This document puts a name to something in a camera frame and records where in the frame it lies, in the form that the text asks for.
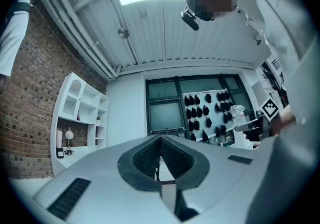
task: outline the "brick wall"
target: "brick wall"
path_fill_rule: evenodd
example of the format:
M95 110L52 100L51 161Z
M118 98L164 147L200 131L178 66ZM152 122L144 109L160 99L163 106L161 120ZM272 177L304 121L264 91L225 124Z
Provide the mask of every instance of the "brick wall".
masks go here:
M0 95L2 163L9 177L53 176L51 120L66 75L74 72L104 94L107 81L66 41L43 5L31 8L27 32L12 70ZM74 126L72 131L82 138L80 145L87 143L82 126Z

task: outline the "white wall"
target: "white wall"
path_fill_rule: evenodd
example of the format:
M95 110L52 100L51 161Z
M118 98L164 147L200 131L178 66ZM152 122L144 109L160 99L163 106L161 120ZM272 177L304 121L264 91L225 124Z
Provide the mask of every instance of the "white wall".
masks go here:
M257 70L242 69L242 72L239 73L239 77L243 82L243 85L250 98L252 107L256 112L256 110L259 108L259 105L251 86L259 81L260 73Z
M259 79L256 71L232 67L182 67L146 71L117 77L110 81L106 95L110 98L106 146L113 146L147 136L146 79L174 76L239 74L254 111L258 109L251 85Z
M107 147L146 136L144 94L145 85L140 73L119 76L109 82L106 90L110 98L106 126Z

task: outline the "small lamp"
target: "small lamp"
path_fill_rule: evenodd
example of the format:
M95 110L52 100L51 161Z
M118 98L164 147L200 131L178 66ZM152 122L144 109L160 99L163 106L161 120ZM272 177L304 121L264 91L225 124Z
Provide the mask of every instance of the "small lamp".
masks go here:
M73 135L74 135L74 134L73 134L73 132L71 131L71 128L69 128L69 130L67 130L66 133L65 133L65 137L66 137L66 139L68 140L68 149L65 150L65 152L64 152L66 155L73 155L73 152L74 152L74 151L70 149L70 144L69 144L69 140L70 140L70 139L73 139L73 137L74 137Z

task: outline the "round wall fixture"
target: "round wall fixture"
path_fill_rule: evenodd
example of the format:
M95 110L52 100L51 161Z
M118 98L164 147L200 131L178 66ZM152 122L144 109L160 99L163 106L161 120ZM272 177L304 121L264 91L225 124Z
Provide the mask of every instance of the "round wall fixture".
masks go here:
M128 29L125 29L125 28L120 28L118 30L118 35L122 38L122 39L126 39L130 36L130 32Z

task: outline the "ceiling pipe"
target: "ceiling pipe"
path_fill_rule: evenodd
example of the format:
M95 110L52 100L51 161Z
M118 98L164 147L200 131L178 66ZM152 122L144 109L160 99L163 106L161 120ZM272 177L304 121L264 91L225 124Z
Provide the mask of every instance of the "ceiling pipe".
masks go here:
M115 71L117 75L119 75L120 69L121 69L121 65L118 65L118 67L116 68L116 71Z
M70 19L67 17L66 13L64 12L64 10L62 9L61 5L59 4L58 0L51 0L54 4L54 6L57 8L58 13L60 14L62 20L65 22L65 24L68 26L68 28L70 29L70 31L72 32L72 34L75 36L75 38L77 39L77 41L81 44L81 46L85 49L87 47L86 42L83 40L83 38L81 37L81 35L79 34L79 32L76 30L76 28L74 27L73 23L70 21ZM112 75L108 69L103 65L103 63L100 61L99 58L96 57L96 55L94 54L94 52L89 48L86 50L87 53L92 57L92 59L96 62L96 64L102 69L102 71L108 76L109 79L112 79L114 77L114 75Z
M78 28L84 39L87 41L88 45L93 45L91 48L93 51L97 54L97 56L101 59L103 59L103 54L100 52L100 50L97 48L96 45L94 45L94 41L91 39L90 35L86 32L85 28L81 24L79 18L77 15L74 13L72 6L70 5L68 0L61 0L63 6L65 7L66 11L68 12L69 16L72 18L75 26ZM112 73L113 76L117 77L117 73L113 70L111 65L105 61L104 62L105 66L108 68L108 70Z
M106 73L101 69L100 66L97 65L96 62L94 62L89 56L88 54L85 53L84 50L82 50L82 46L79 44L79 42L77 41L77 39L75 38L75 36L70 33L70 31L66 28L64 22L62 22L61 18L58 16L58 14L56 13L56 11L54 10L53 6L51 5L49 0L42 0L44 5L46 6L46 8L48 7L48 9L50 9L49 11L51 11L53 13L53 16L56 18L56 24L57 26L62 30L63 33L65 33L65 36L70 40L70 42L72 44L74 44L74 47L77 49L77 51L80 53L80 55L82 55L82 57L88 62L91 63L92 66L94 66L96 68L96 71L107 81L111 80L109 76L106 75Z
M121 8L119 6L119 0L110 0L110 2L111 2L112 6L114 8L114 11L115 11L115 14L116 14L116 16L118 18L120 26L122 28L125 28L125 29L128 30L127 24L125 22L124 15L123 15L123 13L121 11ZM134 45L133 45L133 42L132 42L132 38L128 37L125 40L126 40L126 43L128 44L129 50L131 51L133 59L135 60L135 63L137 65L141 64L140 59L139 59L139 57L137 55L136 49L134 48Z

